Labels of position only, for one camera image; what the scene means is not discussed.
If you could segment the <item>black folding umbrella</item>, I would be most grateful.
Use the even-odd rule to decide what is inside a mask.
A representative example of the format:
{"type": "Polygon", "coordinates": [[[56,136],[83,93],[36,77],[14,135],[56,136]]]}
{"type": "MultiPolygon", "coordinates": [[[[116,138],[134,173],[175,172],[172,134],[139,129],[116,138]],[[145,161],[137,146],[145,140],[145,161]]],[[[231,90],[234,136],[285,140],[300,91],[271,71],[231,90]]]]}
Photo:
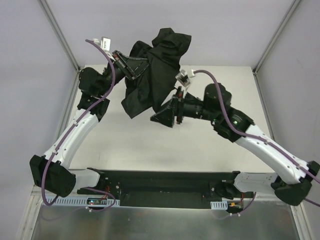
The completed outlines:
{"type": "Polygon", "coordinates": [[[121,105],[133,119],[149,108],[158,112],[174,89],[180,71],[181,57],[188,51],[192,36],[161,28],[152,45],[138,40],[130,51],[131,57],[146,58],[149,66],[137,80],[125,79],[125,98],[121,105]]]}

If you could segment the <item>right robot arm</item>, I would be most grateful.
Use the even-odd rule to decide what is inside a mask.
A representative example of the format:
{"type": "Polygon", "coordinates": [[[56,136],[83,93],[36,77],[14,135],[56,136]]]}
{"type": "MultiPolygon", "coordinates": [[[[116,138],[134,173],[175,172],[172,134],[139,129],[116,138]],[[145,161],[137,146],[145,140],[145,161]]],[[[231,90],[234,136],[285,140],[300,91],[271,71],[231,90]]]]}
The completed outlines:
{"type": "Polygon", "coordinates": [[[275,194],[284,203],[298,206],[308,196],[320,165],[294,157],[267,137],[250,117],[231,106],[231,99],[232,94],[221,83],[208,84],[203,99],[178,87],[150,120],[169,128],[181,124],[185,117],[209,121],[219,136],[248,150],[274,171],[237,172],[233,188],[243,193],[275,194]]]}

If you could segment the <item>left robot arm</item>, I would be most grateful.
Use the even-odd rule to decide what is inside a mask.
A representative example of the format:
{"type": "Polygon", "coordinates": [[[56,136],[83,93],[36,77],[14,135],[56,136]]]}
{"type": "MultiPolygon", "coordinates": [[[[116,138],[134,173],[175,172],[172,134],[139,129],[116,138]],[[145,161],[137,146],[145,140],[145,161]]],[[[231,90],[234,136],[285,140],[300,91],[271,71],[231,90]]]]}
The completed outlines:
{"type": "Polygon", "coordinates": [[[96,188],[104,180],[103,173],[93,168],[70,170],[71,161],[89,132],[102,120],[110,100],[107,95],[123,78],[137,80],[148,68],[146,58],[131,57],[114,51],[109,66],[99,73],[86,67],[79,73],[81,98],[70,124],[42,156],[34,155],[29,164],[36,186],[44,195],[49,191],[67,197],[82,188],[96,188]]]}

